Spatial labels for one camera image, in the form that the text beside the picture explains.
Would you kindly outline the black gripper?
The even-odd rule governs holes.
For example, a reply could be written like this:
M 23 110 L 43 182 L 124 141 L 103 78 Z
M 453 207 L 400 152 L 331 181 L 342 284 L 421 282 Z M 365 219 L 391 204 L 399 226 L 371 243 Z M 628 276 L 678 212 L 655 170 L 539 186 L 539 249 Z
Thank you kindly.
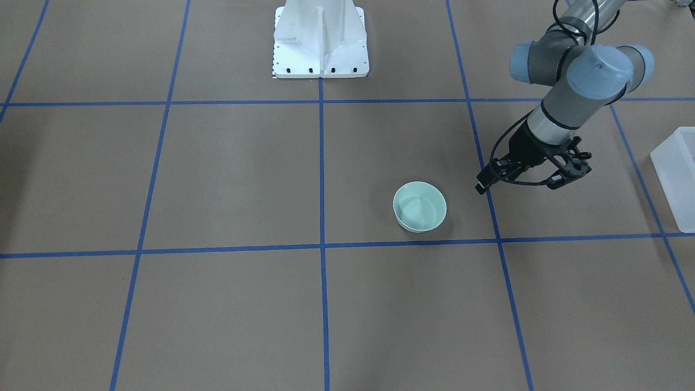
M 526 119 L 515 126 L 507 146 L 505 156 L 500 160 L 491 160 L 476 175 L 476 191 L 480 195 L 507 175 L 521 175 L 530 168 L 541 165 L 548 158 L 549 152 L 558 147 L 536 137 Z

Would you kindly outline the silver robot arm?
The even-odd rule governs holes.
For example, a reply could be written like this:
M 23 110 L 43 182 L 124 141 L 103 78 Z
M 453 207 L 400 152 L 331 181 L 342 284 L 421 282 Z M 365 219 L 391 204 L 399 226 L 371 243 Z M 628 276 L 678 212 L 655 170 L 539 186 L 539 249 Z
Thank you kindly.
M 577 131 L 598 109 L 623 98 L 650 79 L 655 60 L 641 45 L 599 45 L 597 37 L 618 19 L 623 1 L 575 1 L 539 40 L 522 42 L 509 60 L 509 73 L 526 84 L 548 86 L 545 97 L 501 136 L 507 153 L 493 145 L 477 174 L 476 191 L 502 181 L 529 186 L 519 176 L 549 162 L 554 172 L 536 186 L 558 189 L 591 172 L 591 153 L 578 147 Z

